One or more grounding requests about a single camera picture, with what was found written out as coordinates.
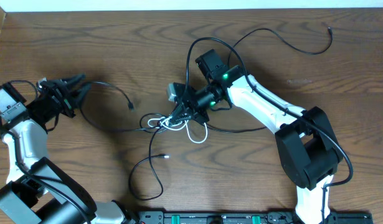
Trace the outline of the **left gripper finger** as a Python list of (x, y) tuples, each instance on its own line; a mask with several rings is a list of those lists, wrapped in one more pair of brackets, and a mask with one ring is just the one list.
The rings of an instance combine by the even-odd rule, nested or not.
[(77, 84), (79, 84), (82, 80), (84, 80), (86, 75), (84, 73), (72, 76), (70, 78), (63, 78), (61, 79), (61, 82), (64, 84), (64, 86), (67, 89), (72, 89)]
[(78, 89), (74, 90), (71, 92), (71, 97), (73, 98), (73, 101), (75, 103), (75, 106), (77, 108), (81, 108), (83, 101), (91, 89), (91, 83), (90, 82), (85, 82), (79, 86)]

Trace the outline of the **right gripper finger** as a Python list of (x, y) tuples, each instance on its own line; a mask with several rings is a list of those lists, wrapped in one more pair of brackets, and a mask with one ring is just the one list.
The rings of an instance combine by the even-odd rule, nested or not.
[(171, 113), (172, 118), (181, 118), (187, 113), (184, 103), (178, 103)]
[(173, 113), (169, 117), (168, 125), (175, 125), (192, 119), (192, 116), (186, 113)]

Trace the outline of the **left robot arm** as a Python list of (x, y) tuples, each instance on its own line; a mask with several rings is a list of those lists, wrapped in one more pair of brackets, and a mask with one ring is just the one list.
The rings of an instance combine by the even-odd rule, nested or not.
[(96, 202), (47, 153), (46, 124), (59, 115), (75, 116), (90, 89), (84, 74), (43, 78), (26, 99), (12, 82), (0, 86), (0, 138), (9, 149), (9, 175), (0, 189), (0, 209), (15, 223), (136, 223), (118, 202)]

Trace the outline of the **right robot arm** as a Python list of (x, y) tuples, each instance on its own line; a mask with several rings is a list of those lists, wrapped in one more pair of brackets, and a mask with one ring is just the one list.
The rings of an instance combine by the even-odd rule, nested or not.
[(324, 223), (330, 214), (328, 189), (343, 155), (326, 113), (305, 110), (268, 91), (239, 65), (230, 68), (215, 50), (196, 59), (208, 84), (200, 89), (171, 83), (167, 94), (176, 103), (169, 124), (209, 121), (207, 111), (223, 100), (250, 113), (275, 136), (283, 170), (296, 185), (296, 215), (303, 223)]

